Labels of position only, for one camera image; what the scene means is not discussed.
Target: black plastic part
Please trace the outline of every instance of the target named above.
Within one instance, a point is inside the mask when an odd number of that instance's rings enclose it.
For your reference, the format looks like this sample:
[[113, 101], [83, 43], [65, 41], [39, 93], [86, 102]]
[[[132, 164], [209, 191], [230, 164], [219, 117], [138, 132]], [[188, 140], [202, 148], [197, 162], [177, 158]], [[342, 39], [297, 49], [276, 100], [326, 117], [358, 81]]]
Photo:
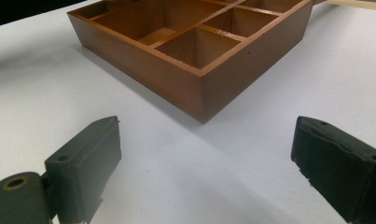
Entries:
[[93, 122], [46, 161], [61, 223], [90, 222], [121, 159], [118, 118]]
[[292, 161], [351, 223], [376, 223], [376, 149], [318, 119], [299, 117]]
[[50, 220], [38, 174], [21, 173], [0, 181], [0, 224], [49, 224]]

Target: black object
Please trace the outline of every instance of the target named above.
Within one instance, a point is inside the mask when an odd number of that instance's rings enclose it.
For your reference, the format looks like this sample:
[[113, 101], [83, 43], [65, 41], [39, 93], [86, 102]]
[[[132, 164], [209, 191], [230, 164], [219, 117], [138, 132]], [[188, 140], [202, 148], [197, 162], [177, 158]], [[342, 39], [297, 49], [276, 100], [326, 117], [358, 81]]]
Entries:
[[47, 171], [0, 181], [0, 224], [90, 222], [121, 159], [118, 118], [100, 119], [46, 161]]
[[376, 149], [318, 119], [299, 117], [292, 161], [349, 223], [376, 223]]
[[84, 0], [0, 0], [0, 25], [83, 1]]

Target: white tabletop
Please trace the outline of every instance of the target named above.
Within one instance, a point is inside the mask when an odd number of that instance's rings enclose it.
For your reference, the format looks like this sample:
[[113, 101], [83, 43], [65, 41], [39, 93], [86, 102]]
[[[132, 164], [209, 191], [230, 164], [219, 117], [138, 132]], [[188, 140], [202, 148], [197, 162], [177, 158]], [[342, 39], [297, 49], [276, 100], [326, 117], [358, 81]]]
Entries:
[[81, 47], [65, 12], [88, 3], [0, 26], [0, 180], [44, 173], [117, 115], [123, 159], [93, 224], [345, 223], [290, 150], [299, 115], [376, 147], [375, 10], [314, 7], [303, 40], [201, 125]]

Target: wooden organizer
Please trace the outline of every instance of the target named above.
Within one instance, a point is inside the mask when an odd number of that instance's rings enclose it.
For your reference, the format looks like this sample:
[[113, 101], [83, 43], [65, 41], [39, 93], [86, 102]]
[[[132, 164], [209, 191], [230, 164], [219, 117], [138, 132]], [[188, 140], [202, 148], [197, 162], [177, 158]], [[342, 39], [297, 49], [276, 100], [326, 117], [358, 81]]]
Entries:
[[205, 123], [303, 38], [313, 0], [102, 1], [81, 44]]

